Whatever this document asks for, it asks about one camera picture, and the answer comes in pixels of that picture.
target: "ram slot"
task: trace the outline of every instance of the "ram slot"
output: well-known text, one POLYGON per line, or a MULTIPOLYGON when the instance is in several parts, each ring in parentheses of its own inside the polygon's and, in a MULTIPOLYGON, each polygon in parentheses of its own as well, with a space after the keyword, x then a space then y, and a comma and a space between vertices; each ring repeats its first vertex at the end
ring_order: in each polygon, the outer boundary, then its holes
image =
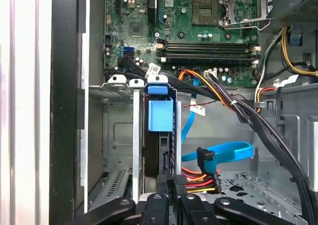
POLYGON ((163 48, 157 53, 163 63, 168 64, 232 64, 253 65, 259 55, 254 45, 213 44, 192 42, 162 42, 163 48))

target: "motherboard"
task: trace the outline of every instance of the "motherboard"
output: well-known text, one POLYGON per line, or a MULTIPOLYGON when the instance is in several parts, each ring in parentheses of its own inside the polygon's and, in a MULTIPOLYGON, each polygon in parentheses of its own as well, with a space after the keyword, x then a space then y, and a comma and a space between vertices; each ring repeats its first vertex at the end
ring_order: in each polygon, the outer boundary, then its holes
MULTIPOLYGON (((225 86, 255 87, 258 30, 226 29, 223 18, 229 7, 224 1, 106 0, 105 67, 115 68, 128 56, 145 70, 149 63, 174 76, 197 69, 225 86)), ((236 0, 235 21, 257 18, 258 1, 236 0)))

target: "white plastic clip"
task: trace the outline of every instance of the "white plastic clip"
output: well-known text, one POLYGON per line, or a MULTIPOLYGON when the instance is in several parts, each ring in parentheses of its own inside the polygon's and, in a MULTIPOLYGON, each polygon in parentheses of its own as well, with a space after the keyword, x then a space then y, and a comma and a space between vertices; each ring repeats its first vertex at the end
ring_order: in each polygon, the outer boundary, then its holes
POLYGON ((233 100, 230 105, 233 106, 235 103, 237 103, 236 100, 233 100))

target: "screw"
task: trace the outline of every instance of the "screw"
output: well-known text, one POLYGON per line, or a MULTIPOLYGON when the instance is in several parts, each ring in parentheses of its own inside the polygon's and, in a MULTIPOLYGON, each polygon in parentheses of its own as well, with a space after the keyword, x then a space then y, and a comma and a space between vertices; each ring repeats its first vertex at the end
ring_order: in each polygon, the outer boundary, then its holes
POLYGON ((188 195, 187 195, 187 198, 188 198, 188 199, 194 199, 194 195, 193 195, 193 194, 188 194, 188 195))
POLYGON ((156 195, 154 196, 154 199, 161 199, 161 196, 160 196, 159 194, 156 194, 156 195))
POLYGON ((227 199, 221 199, 221 204, 223 204, 223 205, 229 205, 230 202, 229 202, 229 200, 227 200, 227 199))
POLYGON ((129 201, 127 199, 124 199, 123 201, 120 202, 120 205, 128 205, 129 201))

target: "green circuit board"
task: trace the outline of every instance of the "green circuit board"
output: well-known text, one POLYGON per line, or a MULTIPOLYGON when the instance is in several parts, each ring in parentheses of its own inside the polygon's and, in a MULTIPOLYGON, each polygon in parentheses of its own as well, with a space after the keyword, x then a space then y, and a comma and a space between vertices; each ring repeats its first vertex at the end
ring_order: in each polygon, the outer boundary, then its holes
MULTIPOLYGON (((235 17, 242 20, 245 17, 257 17, 258 0, 239 0, 236 2, 235 17)), ((106 0, 105 35, 111 44, 108 55, 105 54, 105 66, 116 67, 118 58, 123 54, 123 47, 135 48, 134 58, 143 60, 142 66, 155 63, 161 66, 161 70, 177 76, 179 68, 199 68, 201 71, 213 69, 216 65, 201 66, 173 66, 160 63, 156 55, 157 38, 173 42, 213 42, 213 43, 251 43, 258 42, 257 29, 252 30, 225 30, 218 26, 221 7, 217 6, 218 0, 160 0, 159 16, 156 25, 148 22, 147 0, 135 0, 135 7, 125 6, 121 0, 121 14, 116 10, 116 0, 106 0), (204 4, 210 4, 210 9, 204 8, 204 4), (197 14, 206 14, 212 17, 203 18, 200 22, 197 14)), ((255 87, 251 66, 222 66, 228 68, 227 72, 218 71, 217 77, 228 86, 255 87), (226 75, 231 82, 221 80, 226 75)))

